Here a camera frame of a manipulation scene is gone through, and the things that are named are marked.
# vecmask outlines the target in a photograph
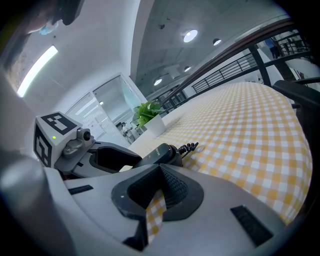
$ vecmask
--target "black cable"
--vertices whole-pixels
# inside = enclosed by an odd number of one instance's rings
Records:
[[[191,151],[195,151],[195,149],[196,149],[196,147],[198,146],[198,144],[199,144],[199,142],[197,142],[197,143],[188,143],[187,145],[183,145],[183,146],[181,146],[181,147],[179,147],[178,148],[178,151],[179,151],[179,153],[180,153],[180,155],[182,155],[183,153],[185,153],[184,155],[183,155],[183,157],[182,158],[184,158],[186,155],[188,155]]]

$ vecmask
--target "table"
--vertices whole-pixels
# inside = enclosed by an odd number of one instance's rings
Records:
[[[146,156],[161,143],[199,142],[183,166],[231,181],[271,207],[288,224],[306,198],[312,158],[289,100],[253,82],[221,85],[163,118],[166,131],[143,133],[129,149]],[[149,243],[166,210],[161,191],[147,208]]]

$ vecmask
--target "potted plant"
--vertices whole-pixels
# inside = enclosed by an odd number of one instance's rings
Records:
[[[138,128],[145,126],[154,136],[159,136],[164,133],[166,126],[161,119],[160,114],[163,113],[160,110],[161,106],[154,101],[148,101],[147,103],[141,103],[140,106],[134,108],[133,120],[137,120],[139,123]]]

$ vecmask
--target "white pot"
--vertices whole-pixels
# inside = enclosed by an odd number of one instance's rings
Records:
[[[150,132],[158,137],[159,135],[163,134],[167,129],[164,121],[162,121],[161,116],[158,114],[154,118],[152,118],[149,122],[144,125]]]

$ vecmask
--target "metal railing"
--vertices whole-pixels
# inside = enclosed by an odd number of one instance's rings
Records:
[[[244,72],[247,69],[254,67],[257,67],[257,63],[253,55],[249,53],[208,75],[206,78],[193,85],[192,88],[196,93],[199,93],[211,86],[218,84],[221,81],[227,80],[239,73]]]
[[[205,93],[208,90],[257,70],[260,72],[262,78],[261,82],[267,86],[271,86],[271,81],[267,72],[267,67],[270,66],[275,66],[285,80],[293,81],[295,78],[292,74],[286,75],[286,72],[290,72],[286,61],[306,58],[310,62],[314,62],[314,57],[312,56],[309,44],[299,33],[291,34],[278,40],[274,39],[275,36],[277,37],[277,35],[280,35],[281,33],[292,31],[294,29],[296,29],[294,24],[290,20],[285,19],[270,24],[248,35],[218,54],[215,58],[190,75],[184,82],[176,88],[173,88],[170,94],[162,98],[161,101],[159,100],[161,106],[166,113],[169,113],[185,102]],[[263,62],[262,57],[258,52],[259,48],[257,44],[270,38],[272,38],[276,48],[278,49],[279,55],[276,59]],[[179,94],[183,94],[183,89],[185,87],[189,86],[210,72],[210,70],[244,50],[249,50],[250,53],[223,66],[194,84],[192,86],[195,90],[194,95],[185,97],[185,100],[174,100],[178,98]]]
[[[275,43],[279,46],[282,57],[311,50],[310,45],[300,33],[294,33],[275,40]]]

